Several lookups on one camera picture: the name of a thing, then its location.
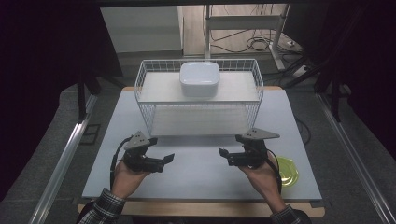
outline cable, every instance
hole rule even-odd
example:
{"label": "cable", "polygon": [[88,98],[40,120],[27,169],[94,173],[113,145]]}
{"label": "cable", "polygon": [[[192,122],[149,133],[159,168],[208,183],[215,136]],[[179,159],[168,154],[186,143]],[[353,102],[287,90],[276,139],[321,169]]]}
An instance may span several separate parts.
{"label": "cable", "polygon": [[214,40],[214,41],[219,41],[219,40],[222,40],[222,39],[225,39],[225,38],[231,37],[231,36],[233,36],[233,35],[239,35],[239,34],[242,34],[242,33],[246,32],[246,31],[250,31],[250,30],[243,30],[243,31],[240,31],[240,32],[237,32],[237,33],[231,34],[231,35],[226,35],[226,36],[224,36],[224,37],[221,37],[221,38],[219,38],[219,39],[215,39],[215,38],[213,38],[212,31],[210,31],[210,37],[211,37],[211,38],[212,38],[212,40]]}
{"label": "cable", "polygon": [[204,40],[206,40],[206,36],[205,36],[205,6],[202,7],[202,33],[204,34]]}
{"label": "cable", "polygon": [[259,6],[259,4],[257,4],[254,8],[253,8],[253,10],[251,10],[251,12],[250,12],[250,16],[251,16],[251,14],[253,14],[253,12],[254,12],[254,10],[256,10],[257,11],[257,7]]}
{"label": "cable", "polygon": [[267,150],[268,150],[269,152],[271,152],[271,154],[273,154],[273,156],[275,157],[277,169],[279,169],[279,161],[277,160],[276,154],[275,154],[273,151],[271,151],[270,149],[268,149],[268,148],[267,148]]}
{"label": "cable", "polygon": [[[254,47],[254,44],[256,44],[256,43],[265,43],[265,47],[263,49],[257,49]],[[264,51],[264,50],[268,49],[267,42],[265,42],[261,37],[251,37],[250,39],[247,40],[247,48],[241,49],[241,50],[230,50],[230,49],[226,49],[224,47],[218,46],[218,45],[210,45],[210,46],[214,47],[214,48],[218,48],[218,49],[223,49],[223,50],[226,50],[231,53],[241,53],[241,52],[245,52],[249,49],[254,49],[256,51]]]}
{"label": "cable", "polygon": [[224,5],[224,10],[227,12],[227,15],[230,15],[230,13],[228,12],[226,5]]}
{"label": "cable", "polygon": [[278,81],[278,86],[282,86],[282,80],[285,77],[292,76],[301,66],[308,60],[306,56],[301,57],[296,62],[292,63],[283,73],[282,77]]}
{"label": "cable", "polygon": [[132,139],[132,136],[129,138],[125,138],[120,143],[119,147],[117,148],[116,154],[114,154],[114,156],[113,156],[113,160],[111,161],[111,166],[110,166],[110,189],[113,188],[113,183],[114,183],[114,178],[115,178],[114,172],[116,169],[117,158],[119,157],[120,150],[121,150],[122,146],[125,143],[129,142],[131,139]]}
{"label": "cable", "polygon": [[303,141],[304,146],[306,146],[311,141],[311,136],[312,136],[311,130],[309,130],[308,126],[302,120],[298,119],[295,115],[293,115],[293,116],[294,116],[294,119],[297,122],[299,122],[301,125],[303,125],[303,127],[305,127],[308,132],[308,138],[305,141]]}

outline plaid sleeve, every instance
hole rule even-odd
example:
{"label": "plaid sleeve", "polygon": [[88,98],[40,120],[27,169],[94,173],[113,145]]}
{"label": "plaid sleeve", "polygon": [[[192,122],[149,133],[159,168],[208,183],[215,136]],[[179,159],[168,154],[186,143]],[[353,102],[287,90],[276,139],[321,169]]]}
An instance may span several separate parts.
{"label": "plaid sleeve", "polygon": [[302,221],[294,213],[290,205],[278,213],[271,215],[271,219],[275,224],[299,224]]}
{"label": "plaid sleeve", "polygon": [[79,224],[116,223],[124,205],[125,200],[111,194],[108,189],[103,189],[92,210],[81,219]]}

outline white table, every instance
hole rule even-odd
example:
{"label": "white table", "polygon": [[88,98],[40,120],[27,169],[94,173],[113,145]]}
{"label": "white table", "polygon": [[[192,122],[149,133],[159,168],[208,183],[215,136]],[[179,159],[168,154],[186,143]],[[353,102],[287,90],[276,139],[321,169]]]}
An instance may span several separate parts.
{"label": "white table", "polygon": [[[303,141],[283,90],[266,90],[255,127],[279,133],[280,138],[265,140],[277,156],[294,161],[299,180],[282,189],[285,202],[304,210],[311,217],[322,217],[324,208],[312,208],[311,201],[321,200],[318,185],[306,156]],[[122,91],[106,135],[97,154],[83,198],[98,197],[109,189],[112,156],[120,142],[142,131],[146,125],[134,98],[132,88]],[[124,214],[147,216],[269,216],[262,197],[236,167],[228,166],[219,155],[219,147],[242,152],[234,136],[164,137],[148,149],[147,156],[162,159],[175,153],[173,162],[162,173],[149,175],[124,207]]]}

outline wire basket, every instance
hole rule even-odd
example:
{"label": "wire basket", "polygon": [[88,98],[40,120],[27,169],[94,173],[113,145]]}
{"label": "wire basket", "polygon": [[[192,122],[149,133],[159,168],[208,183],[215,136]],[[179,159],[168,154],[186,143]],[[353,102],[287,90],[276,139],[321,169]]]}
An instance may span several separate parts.
{"label": "wire basket", "polygon": [[[182,94],[179,72],[187,62],[219,65],[216,96]],[[151,136],[234,135],[253,127],[263,84],[254,59],[145,60],[134,94]]]}

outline hand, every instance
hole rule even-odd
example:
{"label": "hand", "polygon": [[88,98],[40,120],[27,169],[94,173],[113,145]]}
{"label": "hand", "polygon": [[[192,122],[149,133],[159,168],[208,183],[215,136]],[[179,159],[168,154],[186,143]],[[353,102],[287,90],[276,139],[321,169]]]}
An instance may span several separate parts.
{"label": "hand", "polygon": [[151,174],[150,172],[134,172],[130,170],[123,161],[120,161],[116,166],[114,173],[114,183],[111,189],[111,193],[126,199],[131,194],[133,194],[143,179]]}
{"label": "hand", "polygon": [[[277,168],[276,160],[269,152],[268,159],[270,159]],[[268,163],[263,164],[255,170],[247,166],[240,166],[239,169],[247,175],[253,188],[260,193],[265,201],[267,201],[273,213],[280,212],[286,208],[285,202],[277,189],[275,173]]]}

